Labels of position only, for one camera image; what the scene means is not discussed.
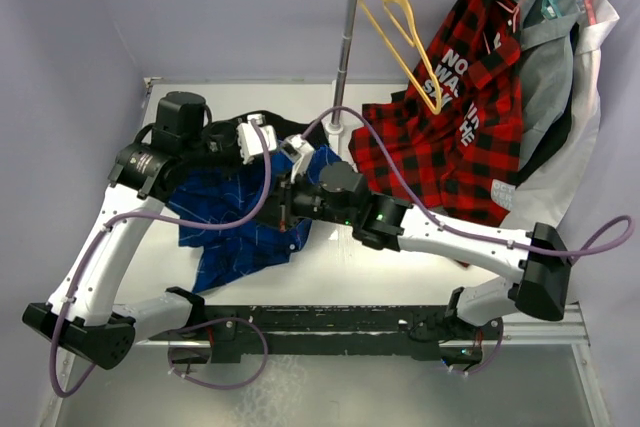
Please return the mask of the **blue plaid shirt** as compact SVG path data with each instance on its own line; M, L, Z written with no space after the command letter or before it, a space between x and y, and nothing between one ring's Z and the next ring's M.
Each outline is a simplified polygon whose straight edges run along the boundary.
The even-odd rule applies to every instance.
M257 203L264 185L264 164L255 162L231 175L221 170L195 172L171 196L168 208L180 219L226 224L242 219ZM267 267L285 264L302 250L312 222L304 219L281 232L251 220L222 231L179 227L178 245L202 250L194 293L224 286Z

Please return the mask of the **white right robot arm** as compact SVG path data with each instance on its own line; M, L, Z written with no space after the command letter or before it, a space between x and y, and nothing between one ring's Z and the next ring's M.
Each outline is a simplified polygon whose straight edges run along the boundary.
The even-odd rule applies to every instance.
M451 294L444 323L456 338L513 313L550 322L564 317L572 262L557 230L544 223L502 229L422 212L371 191L345 162L324 167L317 182L279 176L256 219L280 230L304 219L345 225L374 250L433 254L493 273L494 279Z

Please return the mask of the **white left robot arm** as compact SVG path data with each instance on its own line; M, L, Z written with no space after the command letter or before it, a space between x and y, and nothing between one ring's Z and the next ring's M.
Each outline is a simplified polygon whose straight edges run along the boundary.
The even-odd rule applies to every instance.
M174 330L202 334L204 300L179 287L130 306L115 298L147 230L187 177L207 168L235 170L261 155L256 126L212 119L205 99L174 91L116 156L98 218L61 284L42 303L26 307L23 322L51 343L93 366L116 367L131 347Z

